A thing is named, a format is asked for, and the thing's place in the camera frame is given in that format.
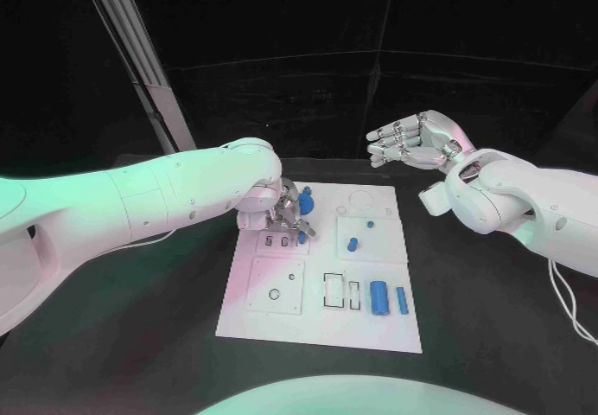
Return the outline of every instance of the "round hole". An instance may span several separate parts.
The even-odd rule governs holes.
[[[554,229],[559,231],[559,230],[565,227],[565,225],[566,225],[566,218],[560,218],[560,219],[556,221],[556,224],[554,224]]]

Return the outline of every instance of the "tall blue cylinder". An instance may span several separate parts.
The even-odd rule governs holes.
[[[386,290],[386,283],[383,281],[370,282],[370,296],[371,296],[371,314],[374,316],[386,316],[389,311],[389,292]]]

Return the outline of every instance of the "black table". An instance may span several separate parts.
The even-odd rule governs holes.
[[[93,259],[0,349],[0,413],[194,413],[299,376],[373,374],[451,387],[526,413],[598,413],[598,348],[575,334],[546,260],[505,234],[432,218],[442,176],[392,163],[289,159],[295,181],[396,188],[423,354],[216,338],[235,211]],[[598,330],[598,281],[562,267]]]

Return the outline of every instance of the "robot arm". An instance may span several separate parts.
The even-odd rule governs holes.
[[[240,228],[284,223],[314,236],[295,193],[271,145],[258,138],[121,169],[0,179],[0,335],[88,260],[232,208]]]
[[[455,122],[435,111],[370,132],[373,167],[400,160],[446,174],[419,193],[428,212],[452,210],[478,233],[508,233],[530,251],[598,277],[598,177],[539,169],[497,150],[475,150]]]

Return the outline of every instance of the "white board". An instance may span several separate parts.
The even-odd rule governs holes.
[[[279,247],[265,241],[281,241],[286,234],[239,231],[216,335],[420,353],[394,189],[295,184],[298,190],[311,187],[315,207],[304,219],[317,237],[301,246],[291,235],[289,245]],[[357,248],[348,252],[353,237]],[[387,316],[371,314],[371,281],[387,285]],[[407,315],[396,287],[405,289]]]

